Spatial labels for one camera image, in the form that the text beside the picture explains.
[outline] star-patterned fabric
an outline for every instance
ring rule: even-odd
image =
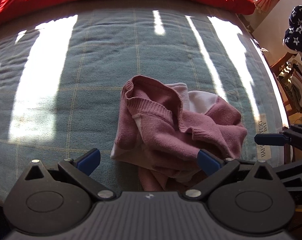
[[[293,8],[289,17],[284,44],[291,50],[302,53],[302,5]]]

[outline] bed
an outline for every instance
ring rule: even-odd
[[[269,67],[235,13],[186,0],[82,0],[0,27],[0,205],[32,159],[50,164],[91,148],[91,177],[117,194],[142,190],[137,167],[110,159],[120,92],[142,74],[217,93],[248,130],[241,158],[284,162],[258,146],[264,123],[288,126]]]

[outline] pink and white sweater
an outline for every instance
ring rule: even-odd
[[[239,111],[219,96],[139,75],[122,89],[111,159],[138,165],[146,191],[182,191],[205,176],[200,149],[238,158],[246,135]]]

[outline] white star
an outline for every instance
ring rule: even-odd
[[[297,38],[293,37],[293,38],[294,38],[293,43],[295,43],[298,46],[298,43],[300,42],[300,41],[298,41],[298,37]]]

